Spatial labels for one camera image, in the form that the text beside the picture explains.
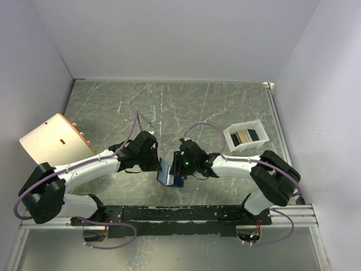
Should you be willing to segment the blue leather card holder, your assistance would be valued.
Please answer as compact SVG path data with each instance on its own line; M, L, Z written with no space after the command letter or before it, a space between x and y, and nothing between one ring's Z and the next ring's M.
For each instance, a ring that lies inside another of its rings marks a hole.
M174 176L170 174L171 165L160 158L161 170L157 172L157 181L166 187L183 187L187 176Z

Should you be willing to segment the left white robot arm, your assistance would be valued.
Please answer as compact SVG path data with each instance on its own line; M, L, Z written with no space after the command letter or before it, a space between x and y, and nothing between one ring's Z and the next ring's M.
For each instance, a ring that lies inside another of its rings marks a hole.
M141 172L159 172L158 142L148 131L130 142L110 146L103 152L75 163L52 167L37 165L19 192L28 219L44 224L56 217L82 217L92 225L106 221L106 207L94 194L78 196L71 191L98 177L138 166Z

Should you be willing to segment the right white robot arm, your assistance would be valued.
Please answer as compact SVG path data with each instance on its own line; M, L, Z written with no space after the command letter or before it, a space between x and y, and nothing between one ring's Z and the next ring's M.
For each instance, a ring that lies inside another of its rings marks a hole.
M257 185L243 202L240 220L252 224L259 214L272 206L285 207L291 197L301 192L300 174L273 151L259 156L227 156L223 153L206 153L191 140L182 140L174 153L169 169L172 176L190 176L199 173L205 178L249 178Z

